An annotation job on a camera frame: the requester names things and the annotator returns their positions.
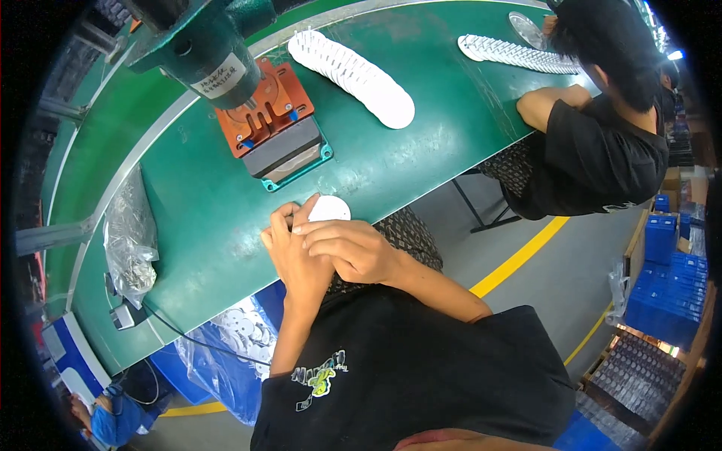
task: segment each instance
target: green workbench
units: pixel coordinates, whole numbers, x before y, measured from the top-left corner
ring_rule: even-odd
[[[276,280],[258,234],[282,203],[300,203],[320,191],[343,198],[354,218],[376,222],[527,135],[531,130],[516,112],[524,92],[588,79],[477,63],[461,53],[456,39],[466,33],[521,44],[508,24],[511,11],[540,26],[549,14],[519,3],[440,1],[376,10],[322,27],[327,37],[387,71],[414,99],[416,116],[404,129],[386,128],[355,98],[292,62],[335,155],[276,193],[266,192],[233,158],[210,104],[189,102],[167,128],[158,129],[140,159],[160,252],[157,281],[145,302],[176,327],[191,330]],[[292,61],[284,45],[266,56],[275,64]],[[116,72],[76,139],[77,160],[66,165],[69,174],[56,199],[57,222],[93,212],[140,136],[184,91],[157,71]],[[123,121],[111,123],[118,112]],[[130,330],[113,327],[101,229],[88,245],[71,308],[100,361],[116,373],[177,335],[157,318]],[[62,265],[74,259],[58,253],[52,264],[48,260],[48,272],[68,273]],[[62,279],[58,276],[58,286]]]

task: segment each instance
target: yellow floor line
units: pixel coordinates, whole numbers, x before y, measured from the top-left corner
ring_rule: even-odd
[[[514,271],[519,269],[524,263],[526,263],[531,256],[533,256],[539,249],[544,247],[545,244],[549,242],[549,240],[552,239],[554,234],[559,232],[559,230],[562,228],[564,224],[567,223],[569,218],[567,217],[556,217],[552,219],[552,221],[547,224],[547,226],[542,229],[534,238],[532,238],[529,242],[527,242],[520,250],[518,250],[514,255],[509,257],[508,260],[506,260],[504,263],[502,263],[501,266],[496,268],[491,274],[484,277],[482,281],[480,281],[478,284],[474,285],[469,291],[477,295],[478,297],[483,297],[489,294],[494,288],[499,286],[506,278],[511,276]],[[568,360],[571,360],[574,357],[574,354],[578,352],[579,349],[581,349],[581,346],[577,348],[573,355],[569,357]],[[208,404],[201,404],[200,406],[192,406],[192,407],[181,407],[181,408],[171,408],[168,409],[163,415],[163,417],[169,417],[169,416],[190,416],[190,415],[203,415],[205,413],[215,413],[215,412],[223,412],[226,408],[218,401],[214,403],[208,403]]]
[[[604,321],[604,316],[605,316],[606,313],[609,311],[609,309],[612,308],[612,305],[613,305],[613,304],[614,304],[614,302],[610,302],[609,305],[606,306],[606,309],[604,309],[604,311],[602,312],[601,316],[600,316],[599,319],[596,321],[596,324],[594,325],[594,327],[592,327],[592,329],[589,331],[589,333],[587,334],[587,336],[584,337],[584,339],[582,340],[582,342],[579,343],[579,346],[577,346],[577,349],[575,349],[574,351],[572,351],[571,354],[569,354],[569,357],[567,357],[567,359],[564,361],[564,366],[565,366],[565,367],[566,367],[567,365],[569,365],[569,362],[572,361],[572,359],[577,355],[577,353],[578,353],[579,351],[581,351],[581,349],[584,347],[584,345],[586,345],[586,342],[589,341],[589,339],[591,338],[591,336],[594,335],[594,333],[596,332],[596,330],[599,329],[599,326],[601,325],[601,322]]]
[[[477,295],[478,297],[484,297],[489,294],[494,288],[499,286],[504,280],[511,276],[514,271],[519,269],[524,263],[526,263],[531,256],[533,256],[539,249],[552,239],[554,234],[559,232],[564,224],[567,223],[569,218],[558,216],[547,224],[547,226],[536,234],[534,238],[529,240],[516,254],[509,257],[501,266],[492,271],[491,274],[484,277],[482,281],[474,285],[469,291]]]

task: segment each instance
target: black hair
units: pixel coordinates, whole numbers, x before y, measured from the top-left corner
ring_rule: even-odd
[[[659,93],[659,51],[641,16],[623,0],[564,0],[549,41],[564,56],[596,64],[634,110]]]
[[[674,61],[664,61],[661,64],[662,74],[669,77],[669,81],[672,84],[672,89],[676,89],[679,85],[679,70]]]

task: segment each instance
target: patterned shorts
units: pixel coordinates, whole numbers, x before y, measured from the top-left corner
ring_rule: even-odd
[[[530,152],[537,146],[544,146],[544,134],[535,131],[510,145],[479,165],[482,174],[499,180],[514,196],[521,197],[531,180],[533,167]]]
[[[426,228],[426,224],[408,206],[380,220],[373,225],[373,228],[378,230],[394,248],[406,251],[418,262],[441,272],[443,261],[436,248],[436,241]],[[336,273],[324,301],[338,294],[349,293],[367,286],[369,284],[346,282]]]

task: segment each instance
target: black t-shirt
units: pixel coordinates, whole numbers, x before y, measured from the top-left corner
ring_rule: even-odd
[[[374,286],[324,305],[291,375],[262,386],[260,450],[392,450],[459,428],[552,445],[574,409],[530,306],[462,323]]]
[[[509,206],[524,218],[541,219],[611,213],[652,198],[669,159],[660,99],[654,102],[657,134],[622,119],[604,94],[582,111],[558,100],[546,135],[528,138],[532,176],[522,196],[503,188]]]

